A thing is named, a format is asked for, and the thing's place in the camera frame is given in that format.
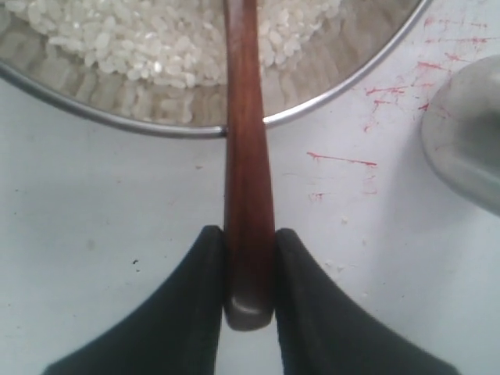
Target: wooden spoon handle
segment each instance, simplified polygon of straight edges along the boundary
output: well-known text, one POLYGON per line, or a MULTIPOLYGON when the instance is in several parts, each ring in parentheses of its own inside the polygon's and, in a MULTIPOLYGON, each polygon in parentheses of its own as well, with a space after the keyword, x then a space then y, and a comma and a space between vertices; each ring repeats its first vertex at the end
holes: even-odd
POLYGON ((275 233, 256 0, 224 0, 227 36, 226 317, 255 330, 273 315, 275 233))

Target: wooden handle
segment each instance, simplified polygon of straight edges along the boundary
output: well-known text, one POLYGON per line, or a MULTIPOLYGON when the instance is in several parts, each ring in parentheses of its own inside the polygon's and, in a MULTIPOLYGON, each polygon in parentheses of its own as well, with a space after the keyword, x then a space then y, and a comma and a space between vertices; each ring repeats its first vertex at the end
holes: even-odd
POLYGON ((275 233, 256 0, 224 0, 227 36, 226 317, 255 330, 273 315, 275 233))

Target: silver metal container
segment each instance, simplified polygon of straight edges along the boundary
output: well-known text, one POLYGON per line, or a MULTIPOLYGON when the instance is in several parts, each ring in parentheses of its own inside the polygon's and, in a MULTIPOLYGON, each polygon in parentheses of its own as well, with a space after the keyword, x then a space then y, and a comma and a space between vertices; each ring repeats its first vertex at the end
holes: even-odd
MULTIPOLYGON (((339 95, 377 65, 419 19, 430 0, 344 0, 341 15, 317 32, 284 68, 262 75, 268 126, 307 113, 339 95)), ((169 136, 224 132, 225 87, 179 91, 87 68, 0 5, 0 74, 26 92, 79 116, 114 127, 169 136), (189 106, 186 123, 160 105, 189 106)))
POLYGON ((500 215, 500 56, 455 74, 423 117, 423 148, 454 191, 500 215))

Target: stainless steel bowl rim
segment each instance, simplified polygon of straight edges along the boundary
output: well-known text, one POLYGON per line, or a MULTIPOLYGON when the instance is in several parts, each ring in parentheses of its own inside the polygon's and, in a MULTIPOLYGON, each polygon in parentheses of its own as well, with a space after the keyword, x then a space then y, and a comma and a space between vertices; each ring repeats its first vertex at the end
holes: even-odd
MULTIPOLYGON (((420 17, 427 10, 432 0, 422 0, 415 8, 410 17, 389 40, 389 42, 367 63, 356 70, 347 79, 340 84, 325 91, 321 95, 316 96, 300 105, 296 105, 290 109, 285 109, 282 112, 267 116, 264 118, 266 126, 274 127, 282 123, 294 120, 300 116, 313 111, 314 109, 326 104, 333 98, 347 91, 354 84, 358 83, 365 77, 373 68, 381 63, 385 57, 392 51, 394 47, 407 35, 407 33, 415 26, 420 17)), ((77 100, 66 97, 57 91, 46 87, 43 84, 25 76, 19 70, 11 67, 6 62, 0 60, 0 77, 8 81, 10 84, 17 86, 26 93, 33 95, 35 98, 42 100, 59 109, 69 113, 83 117, 88 120, 93 120, 103 123, 107 126, 116 127, 122 130, 132 131, 139 134, 148 134, 172 138, 215 138, 221 137, 226 133, 225 125, 211 127, 189 127, 180 125, 168 125, 149 123, 146 121, 134 120, 113 113, 105 112, 100 109, 92 108, 89 105, 78 102, 77 100)))

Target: white floor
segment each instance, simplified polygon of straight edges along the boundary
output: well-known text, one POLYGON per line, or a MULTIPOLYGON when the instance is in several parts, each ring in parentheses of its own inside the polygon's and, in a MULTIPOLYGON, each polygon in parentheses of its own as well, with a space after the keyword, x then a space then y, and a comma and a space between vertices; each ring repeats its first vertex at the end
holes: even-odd
MULTIPOLYGON (((353 90, 269 132, 277 226, 464 375, 500 368, 500 220, 432 174, 418 126, 450 72, 500 52, 499 10, 436 0, 353 90)), ((0 373, 32 375, 127 315, 221 223, 224 140, 128 134, 3 82, 0 95, 0 373)), ((275 330, 224 328, 217 373, 280 374, 275 330)))

